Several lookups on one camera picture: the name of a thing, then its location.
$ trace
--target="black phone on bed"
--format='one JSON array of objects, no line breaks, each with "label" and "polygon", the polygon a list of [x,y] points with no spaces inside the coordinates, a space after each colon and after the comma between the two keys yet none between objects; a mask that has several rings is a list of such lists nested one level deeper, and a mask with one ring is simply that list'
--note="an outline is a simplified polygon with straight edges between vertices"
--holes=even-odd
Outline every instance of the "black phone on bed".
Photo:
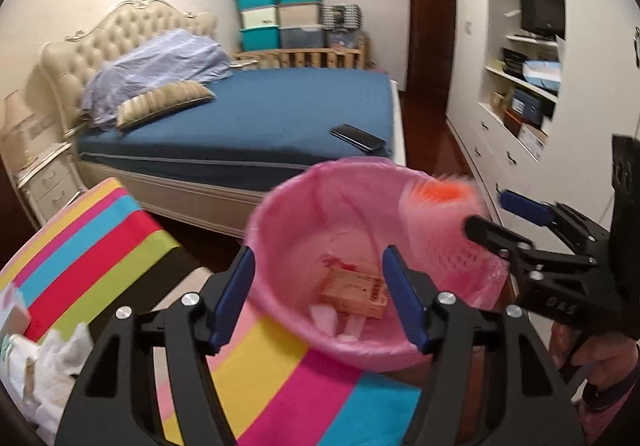
[{"label": "black phone on bed", "polygon": [[359,148],[363,152],[371,153],[380,150],[385,146],[385,140],[375,137],[373,134],[361,131],[352,125],[343,124],[334,127],[330,131],[332,136],[339,137],[343,141],[350,143],[354,147]]}]

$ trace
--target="shelf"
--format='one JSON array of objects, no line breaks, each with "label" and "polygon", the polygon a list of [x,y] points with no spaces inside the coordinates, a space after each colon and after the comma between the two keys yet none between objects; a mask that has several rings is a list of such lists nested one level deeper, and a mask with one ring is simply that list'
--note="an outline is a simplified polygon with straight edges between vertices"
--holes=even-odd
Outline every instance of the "shelf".
[{"label": "shelf", "polygon": [[507,78],[507,80],[512,81],[513,83],[517,83],[518,85],[521,85],[524,88],[527,88],[533,91],[534,93],[539,94],[540,96],[551,100],[554,103],[558,102],[558,96],[556,96],[555,94],[551,94],[549,91],[545,91],[544,89],[541,89],[540,87],[536,87],[535,85],[532,85],[527,81],[521,80],[520,78],[516,78],[515,76],[511,76],[510,74],[507,74],[503,71],[497,70],[491,67],[490,65],[485,65],[484,68],[487,71],[497,74],[498,76],[502,76],[503,78]]},{"label": "shelf", "polygon": [[488,103],[484,103],[484,102],[478,102],[478,103],[480,103],[480,106],[481,106],[485,111],[487,111],[487,112],[488,112],[489,114],[491,114],[495,119],[497,119],[498,121],[500,121],[500,127],[502,127],[505,131],[507,131],[507,132],[509,133],[509,135],[510,135],[513,139],[515,139],[515,140],[520,144],[520,146],[521,146],[523,149],[527,150],[527,152],[529,152],[529,155],[530,155],[531,157],[533,157],[533,159],[535,159],[535,160],[536,160],[536,162],[538,162],[537,157],[536,157],[535,155],[533,155],[533,154],[530,152],[530,150],[529,150],[529,149],[527,149],[527,147],[525,147],[525,146],[524,146],[524,144],[522,143],[522,141],[520,141],[519,139],[517,139],[517,137],[516,137],[516,136],[514,136],[513,134],[511,134],[510,130],[509,130],[507,127],[505,127],[505,126],[504,126],[504,122],[502,121],[502,119],[500,118],[500,116],[498,116],[498,115],[494,112],[494,110],[492,110],[491,105],[489,105]]},{"label": "shelf", "polygon": [[548,48],[558,48],[558,43],[551,40],[539,40],[537,38],[530,38],[529,36],[508,35],[508,40],[514,42],[524,42],[525,44],[535,44],[536,46],[547,46]]}]

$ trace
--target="metal screw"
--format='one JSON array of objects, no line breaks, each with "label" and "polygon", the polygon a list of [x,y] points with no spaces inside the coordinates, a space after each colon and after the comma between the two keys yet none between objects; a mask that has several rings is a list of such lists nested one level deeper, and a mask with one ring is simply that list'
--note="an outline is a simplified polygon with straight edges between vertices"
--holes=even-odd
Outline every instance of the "metal screw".
[{"label": "metal screw", "polygon": [[453,305],[456,302],[456,295],[449,291],[443,291],[438,294],[438,301],[443,305]]},{"label": "metal screw", "polygon": [[200,301],[198,293],[187,293],[182,295],[182,305],[196,305]]},{"label": "metal screw", "polygon": [[126,320],[129,316],[131,316],[132,312],[133,310],[128,305],[123,305],[116,310],[116,318],[118,320]]},{"label": "metal screw", "polygon": [[511,316],[512,318],[519,318],[523,315],[522,309],[518,305],[508,305],[507,306],[507,316]]}]

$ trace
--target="orange box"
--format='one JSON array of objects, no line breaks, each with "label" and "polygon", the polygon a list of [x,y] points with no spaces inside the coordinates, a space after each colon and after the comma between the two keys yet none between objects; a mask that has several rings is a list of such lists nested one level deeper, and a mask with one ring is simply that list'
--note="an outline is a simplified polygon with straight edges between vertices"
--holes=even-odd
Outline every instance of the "orange box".
[{"label": "orange box", "polygon": [[382,318],[389,302],[385,279],[357,271],[332,269],[320,292],[324,303],[336,311]]}]

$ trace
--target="nightstand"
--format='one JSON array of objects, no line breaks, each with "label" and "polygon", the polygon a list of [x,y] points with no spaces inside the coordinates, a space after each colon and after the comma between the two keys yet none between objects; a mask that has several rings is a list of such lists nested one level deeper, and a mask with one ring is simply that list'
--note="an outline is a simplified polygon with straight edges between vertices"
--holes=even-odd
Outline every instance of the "nightstand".
[{"label": "nightstand", "polygon": [[16,181],[41,225],[87,190],[74,166],[69,143],[48,147],[20,171]]}]

